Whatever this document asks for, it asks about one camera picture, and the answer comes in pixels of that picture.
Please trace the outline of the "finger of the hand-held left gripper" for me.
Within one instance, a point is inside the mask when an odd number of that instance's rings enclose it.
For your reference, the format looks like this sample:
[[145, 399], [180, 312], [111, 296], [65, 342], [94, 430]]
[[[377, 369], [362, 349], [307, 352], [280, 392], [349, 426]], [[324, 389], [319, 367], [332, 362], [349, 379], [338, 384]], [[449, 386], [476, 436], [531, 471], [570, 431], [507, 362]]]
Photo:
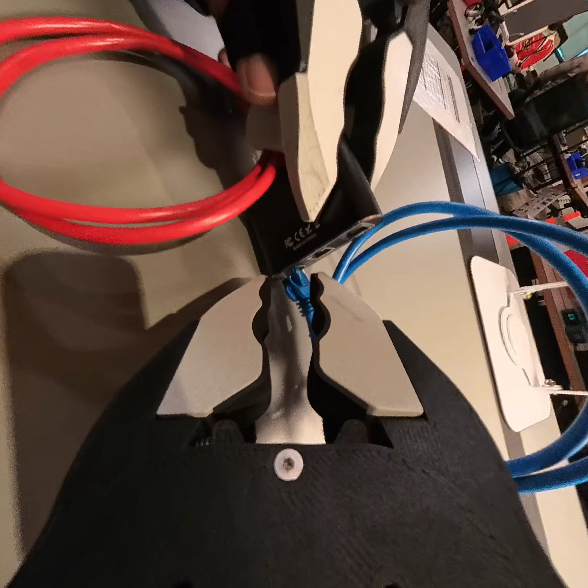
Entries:
[[376, 189], [401, 131], [413, 45], [407, 33], [377, 36], [349, 71], [349, 147]]
[[298, 211], [316, 220], [337, 180], [348, 75], [362, 36], [358, 1], [290, 1], [290, 63], [276, 105], [253, 106], [246, 138], [255, 149], [281, 152]]

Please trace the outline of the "black network switch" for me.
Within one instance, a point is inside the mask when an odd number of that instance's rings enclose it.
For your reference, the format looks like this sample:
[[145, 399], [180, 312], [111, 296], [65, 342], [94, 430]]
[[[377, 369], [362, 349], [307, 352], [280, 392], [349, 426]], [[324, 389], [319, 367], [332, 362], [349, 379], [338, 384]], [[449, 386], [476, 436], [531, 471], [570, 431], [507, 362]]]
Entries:
[[337, 162], [337, 181], [314, 221], [300, 216], [285, 168], [241, 215], [262, 274], [284, 279], [293, 268], [310, 267], [379, 224], [381, 209], [346, 139]]

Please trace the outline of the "grey side table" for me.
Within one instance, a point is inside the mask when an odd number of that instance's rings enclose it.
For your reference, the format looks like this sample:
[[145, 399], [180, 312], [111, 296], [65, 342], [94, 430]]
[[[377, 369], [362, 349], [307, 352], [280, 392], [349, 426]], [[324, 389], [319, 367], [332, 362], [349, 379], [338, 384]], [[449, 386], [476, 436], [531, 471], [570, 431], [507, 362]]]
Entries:
[[448, 1], [447, 12], [452, 21], [463, 65], [480, 86], [482, 92], [495, 104], [506, 119], [511, 120], [515, 114], [509, 98], [509, 85], [504, 78], [492, 81], [478, 64], [471, 45], [472, 37], [469, 34], [465, 11], [466, 5], [463, 1]]

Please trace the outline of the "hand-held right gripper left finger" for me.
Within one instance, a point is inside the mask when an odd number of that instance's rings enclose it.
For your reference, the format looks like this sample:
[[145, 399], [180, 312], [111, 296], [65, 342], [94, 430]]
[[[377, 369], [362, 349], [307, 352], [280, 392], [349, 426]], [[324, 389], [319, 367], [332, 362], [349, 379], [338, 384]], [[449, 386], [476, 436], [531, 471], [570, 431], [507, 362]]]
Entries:
[[270, 280], [258, 276], [201, 317], [164, 394], [159, 416], [259, 419], [271, 401]]

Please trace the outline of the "person's left hand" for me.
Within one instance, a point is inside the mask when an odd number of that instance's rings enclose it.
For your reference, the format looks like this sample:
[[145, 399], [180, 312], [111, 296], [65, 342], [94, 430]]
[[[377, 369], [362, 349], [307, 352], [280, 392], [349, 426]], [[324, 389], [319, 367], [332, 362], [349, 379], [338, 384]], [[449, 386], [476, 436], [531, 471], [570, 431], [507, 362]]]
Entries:
[[236, 72], [246, 102], [260, 107], [271, 107], [276, 103], [279, 86], [277, 69], [267, 55], [246, 56], [232, 67], [226, 49], [223, 48], [218, 54], [218, 60]]

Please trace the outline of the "printed paper sheet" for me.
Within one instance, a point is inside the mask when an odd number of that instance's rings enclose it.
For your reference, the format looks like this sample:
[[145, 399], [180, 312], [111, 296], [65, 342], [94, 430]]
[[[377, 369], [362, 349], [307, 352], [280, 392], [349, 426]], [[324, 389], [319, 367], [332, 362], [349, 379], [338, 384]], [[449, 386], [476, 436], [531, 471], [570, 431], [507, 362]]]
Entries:
[[480, 140], [460, 63], [441, 38], [429, 33], [413, 101], [456, 139], [476, 160]]

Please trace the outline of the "small blue bin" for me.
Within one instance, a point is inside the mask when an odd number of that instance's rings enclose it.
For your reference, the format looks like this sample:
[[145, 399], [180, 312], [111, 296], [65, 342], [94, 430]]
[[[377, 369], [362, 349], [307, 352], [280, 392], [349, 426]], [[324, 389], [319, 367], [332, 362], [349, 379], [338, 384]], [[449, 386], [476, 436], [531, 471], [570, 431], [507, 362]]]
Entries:
[[488, 78], [495, 82], [511, 73], [511, 62], [506, 49], [489, 24], [483, 25], [472, 36], [475, 59]]

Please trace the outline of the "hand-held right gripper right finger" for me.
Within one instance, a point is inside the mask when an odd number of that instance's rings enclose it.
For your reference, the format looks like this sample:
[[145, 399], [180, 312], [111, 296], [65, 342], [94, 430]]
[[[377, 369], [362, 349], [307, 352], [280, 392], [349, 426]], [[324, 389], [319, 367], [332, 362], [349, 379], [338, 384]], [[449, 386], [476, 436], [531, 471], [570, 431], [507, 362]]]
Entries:
[[423, 416], [379, 314], [324, 272], [311, 276], [311, 302], [314, 339], [307, 395], [322, 420]]

